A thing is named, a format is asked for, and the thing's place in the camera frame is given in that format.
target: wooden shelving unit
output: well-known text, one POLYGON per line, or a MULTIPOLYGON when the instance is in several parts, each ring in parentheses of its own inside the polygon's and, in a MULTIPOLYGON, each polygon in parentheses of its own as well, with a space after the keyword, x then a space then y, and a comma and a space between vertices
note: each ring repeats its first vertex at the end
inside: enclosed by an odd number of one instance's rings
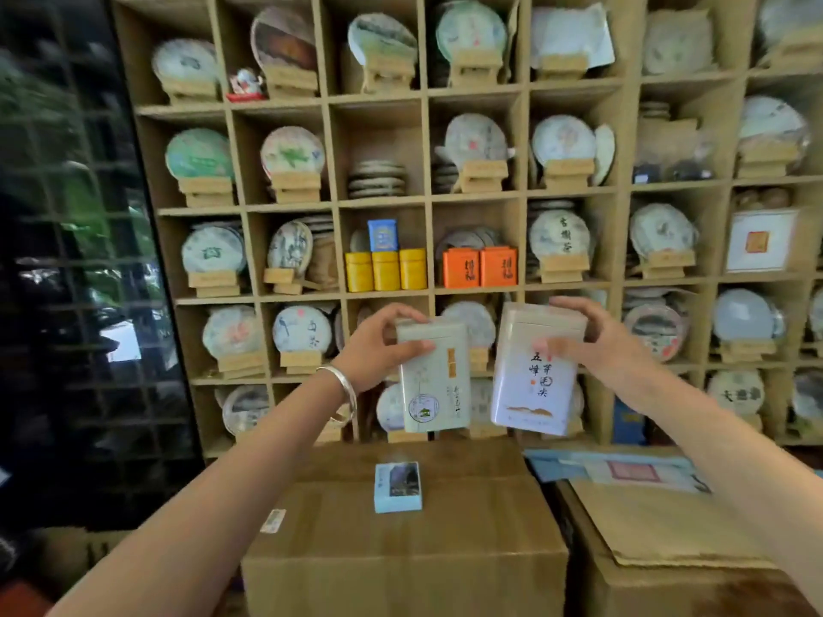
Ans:
MULTIPOLYGON (((608 308, 620 315, 624 291, 642 286, 673 285, 693 293, 691 332, 680 355, 669 364, 675 373, 703 387, 707 377, 730 368, 713 355, 711 312, 718 291, 726 285, 751 285, 771 295, 787 314, 787 335, 774 359, 757 362, 766 380, 763 412, 767 434, 781 444, 803 443, 786 434, 792 375, 798 368, 823 367, 823 359, 802 350, 808 302, 812 290, 823 283, 817 269, 823 234, 823 69, 783 73, 752 69, 752 42, 757 0, 520 0, 519 31, 512 57, 510 84, 488 90, 467 91, 429 88, 426 51, 427 8, 438 0, 296 0, 311 8, 318 44, 319 97, 233 104, 166 105, 167 98, 151 72, 150 57, 161 41, 175 36, 199 37, 215 43, 221 64, 223 92, 228 75, 242 66, 254 66, 249 27, 260 9, 276 0, 113 0, 114 17, 135 106, 143 162, 156 212, 159 239, 165 259, 166 280, 174 299, 175 318, 183 345, 183 360, 190 375, 201 442, 207 456, 231 445, 221 423, 213 387, 225 381, 205 377, 213 360, 202 348, 200 334, 211 306, 222 303, 252 305, 269 336, 265 375, 234 383, 261 383, 273 402, 282 399, 303 377, 286 376, 279 367, 271 342, 273 318, 282 303, 336 301, 341 304, 348 337, 359 307, 376 308, 398 300, 434 315, 444 297, 486 290, 447 290, 436 283, 434 249, 448 229, 480 222, 496 228, 504 240, 519 250, 518 285, 509 292, 514 300, 542 303, 552 294, 599 288, 608 292, 608 308), (578 6, 602 1, 608 10, 617 61, 599 76, 580 81, 532 81, 529 69, 529 18, 533 6, 578 6), (715 21, 718 69, 695 75, 643 77, 641 50, 648 11, 683 9, 696 4, 711 8, 715 21), (417 33, 420 64, 413 89, 393 95, 344 93, 339 52, 348 22, 362 12, 383 11, 402 20, 417 33), (736 134, 747 94, 765 93, 787 99, 809 120, 813 140, 800 171, 778 179, 736 180, 736 134), (642 99, 670 102, 681 116, 699 117, 714 140, 712 167, 715 179, 702 182, 634 185, 632 164, 638 104, 642 99), (508 189, 491 194, 432 195, 431 147, 442 143, 448 120, 460 113, 479 112, 494 118, 516 151, 511 161, 508 189), (616 159, 603 186, 579 196, 585 215, 603 225, 589 279, 582 283, 542 285, 527 283, 527 207, 529 200, 546 199, 545 190, 529 189, 528 147, 533 127, 550 114, 568 113, 590 125, 608 123, 616 134, 616 159), (302 125, 320 137, 326 148, 320 203, 279 205, 266 193, 259 159, 263 138, 282 125, 302 125), (228 134, 237 174, 236 207, 228 210, 193 210, 184 206, 177 182, 165 168, 165 146, 174 133, 191 126, 207 126, 228 134), (393 158, 409 172, 410 196, 353 201, 347 199, 348 168, 357 160, 393 158), (802 207, 798 231, 786 272, 727 275, 723 272, 730 199, 737 188, 787 186, 795 204, 802 207), (630 202, 633 195, 665 196, 700 228, 697 266, 685 279, 644 280, 625 274, 630 202), (340 292, 274 295, 262 283, 265 251, 276 228, 288 219, 313 212, 331 212, 336 236, 340 292), (242 221, 249 259, 249 286, 240 296, 202 300, 188 288, 180 245, 199 220, 226 217, 242 221), (351 232, 372 218, 397 218, 401 245, 425 247, 428 253, 427 290, 396 293, 349 294, 345 291, 343 254, 351 232)), ((505 14, 514 0, 481 0, 505 14)), ((612 393, 589 374, 582 374, 587 398, 588 433, 582 441, 606 444, 612 437, 612 393)))

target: bracelet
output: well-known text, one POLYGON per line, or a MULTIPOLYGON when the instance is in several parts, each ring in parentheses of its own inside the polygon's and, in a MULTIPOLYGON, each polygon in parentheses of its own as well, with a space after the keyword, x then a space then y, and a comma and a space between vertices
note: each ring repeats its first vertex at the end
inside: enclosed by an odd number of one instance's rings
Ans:
POLYGON ((337 377, 337 380, 343 386, 345 393, 349 395, 349 407, 351 411, 349 412, 349 417, 345 420, 341 420, 337 417, 337 414, 334 414, 331 418, 332 424, 338 426, 339 428, 343 428, 345 425, 348 425, 355 417, 355 413, 357 412, 357 394, 355 394, 355 388, 351 386, 349 380, 345 378, 345 374, 340 372, 334 366, 320 366, 317 370, 328 370, 328 372, 334 374, 337 377))

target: cardboard box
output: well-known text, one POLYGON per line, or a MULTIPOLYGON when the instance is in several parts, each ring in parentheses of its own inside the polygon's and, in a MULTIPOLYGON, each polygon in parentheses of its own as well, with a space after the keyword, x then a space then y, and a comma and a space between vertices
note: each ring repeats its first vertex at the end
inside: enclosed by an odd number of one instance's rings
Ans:
POLYGON ((243 559, 251 617, 563 613, 568 551, 515 442, 313 450, 243 559), (417 461, 422 511, 378 515, 375 465, 417 461))
POLYGON ((567 614, 582 617, 813 617, 775 569, 622 567, 567 481, 548 488, 570 549, 567 614))

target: orange mountain drawing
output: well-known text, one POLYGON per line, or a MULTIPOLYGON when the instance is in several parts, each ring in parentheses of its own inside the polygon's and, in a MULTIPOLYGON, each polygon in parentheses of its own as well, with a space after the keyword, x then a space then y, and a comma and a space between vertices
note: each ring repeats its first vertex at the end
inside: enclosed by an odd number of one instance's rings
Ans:
POLYGON ((530 409, 529 407, 506 407, 509 411, 526 411, 530 414, 548 415, 552 417, 551 412, 545 409, 530 409))

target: figurine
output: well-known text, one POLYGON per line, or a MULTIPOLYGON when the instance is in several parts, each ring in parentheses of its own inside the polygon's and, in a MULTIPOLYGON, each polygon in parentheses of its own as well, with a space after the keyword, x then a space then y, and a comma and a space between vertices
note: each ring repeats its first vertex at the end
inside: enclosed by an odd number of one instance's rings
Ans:
POLYGON ((264 99, 262 80, 251 69, 241 69, 230 80, 232 93, 227 95, 229 101, 253 102, 264 99))

